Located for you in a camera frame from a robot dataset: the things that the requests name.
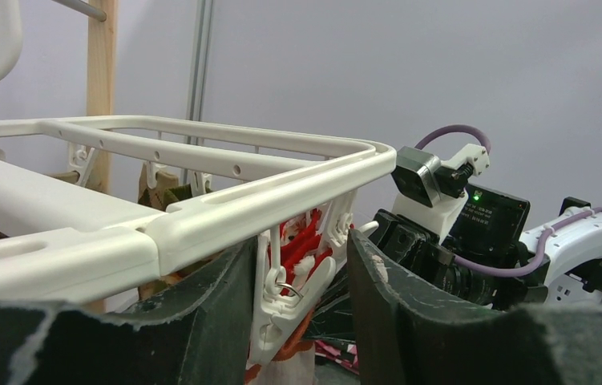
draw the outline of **white plastic frame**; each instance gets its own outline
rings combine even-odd
[[[17,61],[21,43],[18,2],[0,0],[0,79]],[[119,128],[330,160],[235,152],[110,131]],[[118,293],[350,193],[395,166],[392,147],[366,140],[151,116],[0,121],[0,137],[28,135],[252,181],[176,203],[163,213],[0,161],[0,231],[12,236],[0,241],[0,299],[86,302]]]

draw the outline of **wooden post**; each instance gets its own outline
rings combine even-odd
[[[104,22],[88,19],[88,70],[86,114],[88,116],[114,113],[114,86],[116,68],[117,0],[89,0],[92,6],[107,14]],[[93,164],[86,187],[109,193],[110,153],[100,152]],[[96,313],[105,312],[104,299],[88,304]]]

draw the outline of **metal ring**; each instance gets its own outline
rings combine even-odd
[[[275,282],[275,286],[283,287],[283,288],[287,289],[288,291],[296,294],[296,297],[298,297],[299,300],[303,299],[303,294],[301,294],[298,290],[296,290],[295,287],[291,286],[288,283]]]

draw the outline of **purple cable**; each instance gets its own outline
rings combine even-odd
[[[601,207],[595,208],[595,209],[593,209],[593,211],[595,213],[602,213],[602,208]],[[545,229],[541,233],[541,236],[539,236],[539,241],[536,244],[535,256],[532,258],[530,263],[526,264],[525,266],[514,268],[514,269],[498,269],[495,267],[480,265],[479,263],[468,261],[466,258],[460,257],[458,255],[455,256],[455,262],[460,266],[467,267],[468,269],[477,271],[478,273],[491,275],[493,277],[513,278],[513,277],[522,277],[522,276],[528,275],[529,273],[533,272],[541,265],[541,261],[543,261],[544,251],[546,249],[546,241],[553,234],[554,231],[558,231],[567,225],[570,225],[574,222],[577,222],[577,221],[584,219],[585,217],[589,217],[591,215],[592,215],[592,213],[590,211],[584,211],[582,213],[573,215],[569,218],[565,218],[558,223],[555,223],[554,225],[551,226],[551,228],[553,230]]]
[[[467,126],[465,124],[452,124],[449,126],[445,126],[443,128],[438,128],[437,130],[426,135],[426,137],[421,139],[421,141],[416,143],[414,148],[416,148],[417,150],[422,150],[430,142],[438,139],[440,136],[444,136],[444,135],[456,133],[456,132],[473,135],[478,140],[478,142],[480,142],[480,145],[483,146],[487,150],[487,153],[489,153],[489,151],[491,149],[490,138],[488,138],[487,135],[485,135],[485,133],[480,131],[478,128],[475,128],[472,126]]]

